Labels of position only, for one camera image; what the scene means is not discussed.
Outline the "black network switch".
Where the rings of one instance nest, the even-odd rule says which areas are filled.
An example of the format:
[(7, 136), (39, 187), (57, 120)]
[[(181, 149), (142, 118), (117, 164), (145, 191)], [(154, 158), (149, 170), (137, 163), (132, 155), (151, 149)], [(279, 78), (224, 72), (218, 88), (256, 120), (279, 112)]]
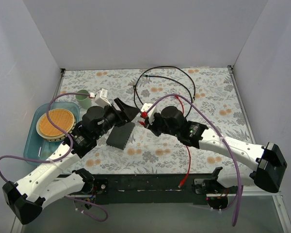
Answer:
[(124, 150), (134, 127), (135, 123), (133, 122), (129, 122), (121, 127), (114, 126), (106, 140), (106, 144), (108, 146)]

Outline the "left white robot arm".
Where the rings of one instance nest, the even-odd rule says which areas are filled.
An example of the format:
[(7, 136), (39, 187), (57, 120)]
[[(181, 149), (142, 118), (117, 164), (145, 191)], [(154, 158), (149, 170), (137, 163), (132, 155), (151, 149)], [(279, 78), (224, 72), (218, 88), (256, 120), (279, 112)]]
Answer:
[(94, 147), (112, 127), (131, 122), (139, 109), (114, 99), (117, 107), (90, 107), (57, 150), (35, 170), (17, 182), (7, 181), (3, 189), (5, 201), (23, 225), (35, 220), (49, 204), (65, 195), (81, 192), (89, 194), (95, 187), (94, 176), (84, 168), (66, 178), (55, 179)]

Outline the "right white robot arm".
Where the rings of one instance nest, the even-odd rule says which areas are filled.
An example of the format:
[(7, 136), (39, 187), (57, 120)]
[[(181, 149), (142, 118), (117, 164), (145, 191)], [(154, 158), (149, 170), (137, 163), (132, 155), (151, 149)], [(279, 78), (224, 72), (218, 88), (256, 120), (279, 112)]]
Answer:
[(263, 146), (220, 136), (204, 124), (188, 121), (174, 106), (165, 107), (158, 113), (156, 107), (145, 103), (141, 108), (141, 117), (145, 120), (144, 127), (156, 136), (168, 134), (188, 147), (212, 151), (243, 165), (221, 169), (210, 180), (213, 192), (220, 193), (232, 186), (253, 184), (270, 193), (279, 191), (287, 162), (277, 144), (269, 142)]

